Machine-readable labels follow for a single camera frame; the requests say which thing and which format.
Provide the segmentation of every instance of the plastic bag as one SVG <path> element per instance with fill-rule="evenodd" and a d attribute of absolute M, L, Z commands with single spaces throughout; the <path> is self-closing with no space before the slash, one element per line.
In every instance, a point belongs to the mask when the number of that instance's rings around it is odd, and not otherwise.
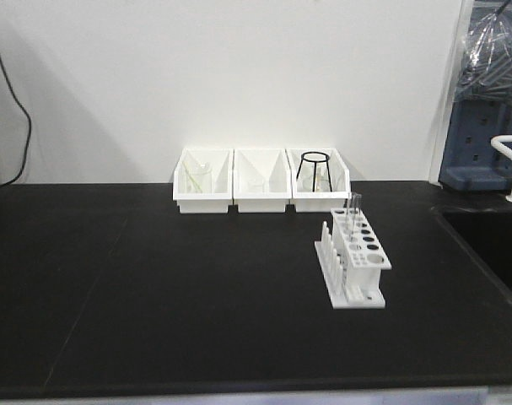
<path fill-rule="evenodd" d="M 512 4 L 475 2 L 455 101 L 512 105 Z"/>

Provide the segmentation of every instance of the white wall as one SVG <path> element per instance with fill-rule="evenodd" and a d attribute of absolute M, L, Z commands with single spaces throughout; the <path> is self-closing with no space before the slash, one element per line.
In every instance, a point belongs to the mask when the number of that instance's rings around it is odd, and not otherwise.
<path fill-rule="evenodd" d="M 185 145 L 335 145 L 353 179 L 427 180 L 460 6 L 0 1 L 35 120 L 24 180 L 170 181 Z M 0 181 L 19 164 L 17 114 L 0 75 Z"/>

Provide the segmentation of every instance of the sink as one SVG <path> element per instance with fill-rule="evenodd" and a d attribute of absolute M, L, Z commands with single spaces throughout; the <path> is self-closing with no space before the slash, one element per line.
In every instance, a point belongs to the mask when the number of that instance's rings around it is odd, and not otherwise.
<path fill-rule="evenodd" d="M 512 212 L 442 214 L 512 293 Z"/>

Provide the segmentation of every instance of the white plastic bin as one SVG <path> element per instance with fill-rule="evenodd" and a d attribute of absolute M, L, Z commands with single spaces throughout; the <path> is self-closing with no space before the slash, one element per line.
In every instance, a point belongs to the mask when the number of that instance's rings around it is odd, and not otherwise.
<path fill-rule="evenodd" d="M 313 163 L 304 162 L 297 179 L 302 154 L 312 151 L 329 156 L 328 167 L 331 177 L 331 186 L 329 186 L 326 163 L 317 164 L 314 192 L 312 191 Z M 293 192 L 291 203 L 294 204 L 297 212 L 328 212 L 331 208 L 343 207 L 345 200 L 351 196 L 349 169 L 335 148 L 288 148 L 287 154 Z"/>
<path fill-rule="evenodd" d="M 181 213 L 227 213 L 233 204 L 233 149 L 186 148 L 173 174 Z"/>
<path fill-rule="evenodd" d="M 234 151 L 233 199 L 240 213 L 283 213 L 291 197 L 291 173 L 284 149 Z"/>

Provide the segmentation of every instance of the blue pegboard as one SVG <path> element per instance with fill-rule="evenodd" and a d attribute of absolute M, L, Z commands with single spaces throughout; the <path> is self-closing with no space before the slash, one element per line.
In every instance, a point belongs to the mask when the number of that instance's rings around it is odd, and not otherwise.
<path fill-rule="evenodd" d="M 510 189 L 512 162 L 490 145 L 503 134 L 512 135 L 512 107 L 493 101 L 455 103 L 439 181 L 462 191 Z"/>

